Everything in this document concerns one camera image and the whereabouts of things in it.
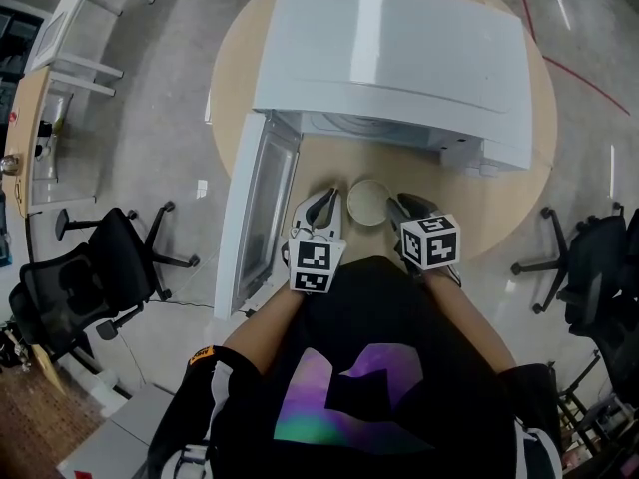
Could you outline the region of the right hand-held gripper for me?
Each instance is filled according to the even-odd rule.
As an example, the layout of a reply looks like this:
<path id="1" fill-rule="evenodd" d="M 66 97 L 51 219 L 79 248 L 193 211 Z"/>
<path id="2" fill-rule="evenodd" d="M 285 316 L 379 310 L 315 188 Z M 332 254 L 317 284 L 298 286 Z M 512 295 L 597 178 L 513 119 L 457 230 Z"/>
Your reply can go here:
<path id="1" fill-rule="evenodd" d="M 459 225 L 452 214 L 435 215 L 436 203 L 421 196 L 399 193 L 385 202 L 387 218 L 398 235 L 401 259 L 420 270 L 459 263 Z"/>

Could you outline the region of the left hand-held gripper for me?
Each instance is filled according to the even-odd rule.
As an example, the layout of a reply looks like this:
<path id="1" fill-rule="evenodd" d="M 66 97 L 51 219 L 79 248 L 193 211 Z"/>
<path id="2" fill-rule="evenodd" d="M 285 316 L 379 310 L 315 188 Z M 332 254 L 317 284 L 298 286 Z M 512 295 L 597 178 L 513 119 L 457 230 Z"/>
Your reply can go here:
<path id="1" fill-rule="evenodd" d="M 317 192 L 297 206 L 287 241 L 291 290 L 329 292 L 346 250 L 346 241 L 340 239 L 341 206 L 342 197 L 335 188 Z M 324 236 L 312 230 L 321 230 Z"/>

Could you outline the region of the cream round bowl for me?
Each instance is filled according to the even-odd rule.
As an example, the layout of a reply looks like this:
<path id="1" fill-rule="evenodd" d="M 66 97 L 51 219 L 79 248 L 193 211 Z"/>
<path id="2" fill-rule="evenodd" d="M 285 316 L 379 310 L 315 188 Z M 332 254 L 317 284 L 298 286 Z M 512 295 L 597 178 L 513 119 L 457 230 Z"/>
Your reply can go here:
<path id="1" fill-rule="evenodd" d="M 386 220 L 386 201 L 389 197 L 390 192 L 383 183 L 373 179 L 358 181 L 347 195 L 348 213 L 360 225 L 378 226 Z"/>

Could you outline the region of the white microwave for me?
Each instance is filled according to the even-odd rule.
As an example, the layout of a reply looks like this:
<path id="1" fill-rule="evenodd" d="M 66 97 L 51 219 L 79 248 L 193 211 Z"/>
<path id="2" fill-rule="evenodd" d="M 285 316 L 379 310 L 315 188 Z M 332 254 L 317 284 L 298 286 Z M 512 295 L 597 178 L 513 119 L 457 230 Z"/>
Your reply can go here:
<path id="1" fill-rule="evenodd" d="M 280 258 L 302 141 L 379 143 L 467 177 L 532 166 L 532 92 L 520 19 L 473 0 L 275 0 L 236 152 L 214 314 L 259 307 L 287 279 Z M 342 197 L 343 259 L 391 254 Z"/>

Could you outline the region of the person's right forearm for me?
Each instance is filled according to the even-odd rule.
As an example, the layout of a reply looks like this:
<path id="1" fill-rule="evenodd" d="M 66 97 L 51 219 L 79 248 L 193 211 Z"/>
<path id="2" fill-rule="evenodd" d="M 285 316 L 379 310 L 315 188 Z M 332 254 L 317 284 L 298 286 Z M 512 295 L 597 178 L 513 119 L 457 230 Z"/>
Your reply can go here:
<path id="1" fill-rule="evenodd" d="M 496 373 L 516 367 L 514 357 L 503 339 L 474 306 L 447 269 L 427 270 L 422 277 L 440 311 Z"/>

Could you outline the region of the person's left forearm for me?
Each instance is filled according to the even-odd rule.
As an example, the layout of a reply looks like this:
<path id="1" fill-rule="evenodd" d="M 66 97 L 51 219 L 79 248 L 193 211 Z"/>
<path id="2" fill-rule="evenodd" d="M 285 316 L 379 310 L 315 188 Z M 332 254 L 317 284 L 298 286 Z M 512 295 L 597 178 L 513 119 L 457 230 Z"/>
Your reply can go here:
<path id="1" fill-rule="evenodd" d="M 283 286 L 226 339 L 224 347 L 243 356 L 260 374 L 265 374 L 305 298 L 301 291 Z"/>

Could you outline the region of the round wooden table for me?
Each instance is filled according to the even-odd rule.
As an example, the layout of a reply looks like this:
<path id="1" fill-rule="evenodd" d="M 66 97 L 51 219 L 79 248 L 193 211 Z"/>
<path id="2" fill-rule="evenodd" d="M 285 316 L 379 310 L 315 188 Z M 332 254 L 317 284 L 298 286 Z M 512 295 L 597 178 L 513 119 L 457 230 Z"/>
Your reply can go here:
<path id="1" fill-rule="evenodd" d="M 473 0 L 507 11 L 502 0 Z M 229 28 L 213 69 L 212 134 L 230 172 L 246 116 L 251 112 L 259 63 L 275 0 L 250 0 Z M 461 226 L 461 258 L 472 260 L 507 239 L 535 209 L 553 169 L 557 108 L 545 61 L 524 36 L 532 92 L 532 166 L 496 178 L 467 177 L 441 167 L 432 156 L 379 143 L 310 136 L 302 141 L 289 206 L 332 185 L 349 187 L 368 178 L 393 192 L 408 192 L 438 203 Z"/>

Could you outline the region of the person's black printed shirt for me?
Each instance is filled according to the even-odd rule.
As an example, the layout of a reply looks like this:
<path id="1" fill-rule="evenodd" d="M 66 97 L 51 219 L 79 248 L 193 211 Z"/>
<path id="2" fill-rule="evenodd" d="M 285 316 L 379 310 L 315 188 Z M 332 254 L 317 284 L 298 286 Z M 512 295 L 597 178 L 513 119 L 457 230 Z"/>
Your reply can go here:
<path id="1" fill-rule="evenodd" d="M 547 366 L 496 373 L 422 274 L 374 256 L 305 295 L 265 374 L 191 358 L 148 479 L 562 479 Z"/>

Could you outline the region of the black office chair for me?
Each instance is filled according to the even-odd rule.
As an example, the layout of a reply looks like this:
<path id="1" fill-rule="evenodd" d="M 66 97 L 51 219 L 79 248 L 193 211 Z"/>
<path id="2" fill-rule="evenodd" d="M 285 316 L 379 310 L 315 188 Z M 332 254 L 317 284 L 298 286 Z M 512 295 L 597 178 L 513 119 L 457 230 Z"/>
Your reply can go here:
<path id="1" fill-rule="evenodd" d="M 632 256 L 624 207 L 614 203 L 613 209 L 616 211 L 613 215 L 589 216 L 578 222 L 571 241 L 565 237 L 556 210 L 551 207 L 540 210 L 541 217 L 552 223 L 557 257 L 537 263 L 516 262 L 510 267 L 515 276 L 555 273 L 544 300 L 531 306 L 533 313 L 541 314 L 553 300 L 559 300 L 566 305 L 567 322 L 585 327 L 594 322 L 600 306 L 618 293 L 624 267 L 631 263 Z"/>
<path id="2" fill-rule="evenodd" d="M 154 294 L 161 301 L 170 299 L 172 292 L 162 287 L 155 266 L 192 268 L 200 263 L 195 254 L 180 260 L 154 251 L 163 216 L 174 209 L 173 202 L 164 203 L 145 238 L 134 229 L 132 220 L 138 214 L 133 210 L 113 208 L 98 221 L 73 222 L 61 211 L 57 239 L 72 230 L 93 232 L 57 258 L 20 268 L 9 304 L 25 342 L 41 347 L 55 361 L 77 347 L 92 324 L 102 339 L 112 340 Z"/>

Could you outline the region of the long wooden desk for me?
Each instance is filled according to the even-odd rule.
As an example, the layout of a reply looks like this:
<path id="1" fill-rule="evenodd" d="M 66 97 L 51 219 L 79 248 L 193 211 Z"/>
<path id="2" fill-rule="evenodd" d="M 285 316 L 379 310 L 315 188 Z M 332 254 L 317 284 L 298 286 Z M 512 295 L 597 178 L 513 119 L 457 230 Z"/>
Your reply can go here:
<path id="1" fill-rule="evenodd" d="M 53 210 L 93 204 L 94 193 L 76 198 L 36 203 L 33 196 L 35 182 L 35 150 L 46 95 L 53 83 L 91 91 L 96 85 L 84 79 L 40 68 L 25 75 L 17 86 L 9 116 L 4 154 L 15 161 L 16 173 L 2 175 L 1 188 L 6 196 L 7 215 L 18 216 L 23 227 L 26 260 L 34 260 L 30 217 Z"/>

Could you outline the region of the flat grey tray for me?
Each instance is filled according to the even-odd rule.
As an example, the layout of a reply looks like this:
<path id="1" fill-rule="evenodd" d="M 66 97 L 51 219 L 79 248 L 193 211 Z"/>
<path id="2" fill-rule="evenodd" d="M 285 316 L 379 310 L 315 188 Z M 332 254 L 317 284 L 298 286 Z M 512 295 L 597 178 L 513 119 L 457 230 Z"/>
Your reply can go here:
<path id="1" fill-rule="evenodd" d="M 60 36 L 66 21 L 67 12 L 63 11 L 54 15 L 48 22 L 42 41 L 32 63 L 32 69 L 37 70 L 48 65 L 55 56 L 56 49 L 61 41 Z"/>

